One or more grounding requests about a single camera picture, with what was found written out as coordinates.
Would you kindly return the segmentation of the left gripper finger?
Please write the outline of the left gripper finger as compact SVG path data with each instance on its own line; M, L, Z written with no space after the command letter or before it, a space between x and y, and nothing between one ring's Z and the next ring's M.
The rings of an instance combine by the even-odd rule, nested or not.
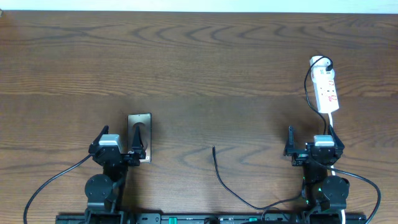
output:
M133 139L131 143L131 150L135 154L145 154L146 149L144 148L144 144L141 138L141 130L140 126L136 126L133 134Z
M105 126L103 127L103 129L101 130L101 132L99 133L99 135L95 138L95 140L94 140L91 144L92 144L92 145L98 145L99 142L100 142L100 139L102 138L102 136L103 136L104 134L108 134L108 131L109 131L109 126L108 126L108 125L105 125Z

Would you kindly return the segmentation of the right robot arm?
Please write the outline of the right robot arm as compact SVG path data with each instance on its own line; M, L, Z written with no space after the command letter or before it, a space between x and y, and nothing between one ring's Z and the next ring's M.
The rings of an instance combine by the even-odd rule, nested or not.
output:
M292 165L300 166L304 171L302 195L309 206L309 211L302 213L304 223L347 222L345 209L349 181L331 171L344 148L332 126L328 127L326 135L315 135L304 148L297 148L294 129L289 127L284 156L289 156Z

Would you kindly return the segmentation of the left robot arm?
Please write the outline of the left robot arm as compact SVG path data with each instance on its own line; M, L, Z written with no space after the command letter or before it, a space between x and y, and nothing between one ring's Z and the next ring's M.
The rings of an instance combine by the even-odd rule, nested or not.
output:
M133 131L131 153L121 152L119 135L105 126L89 146L89 154L103 168L85 185L85 223L135 223L134 215L121 208L129 167L139 166L146 157L140 127Z

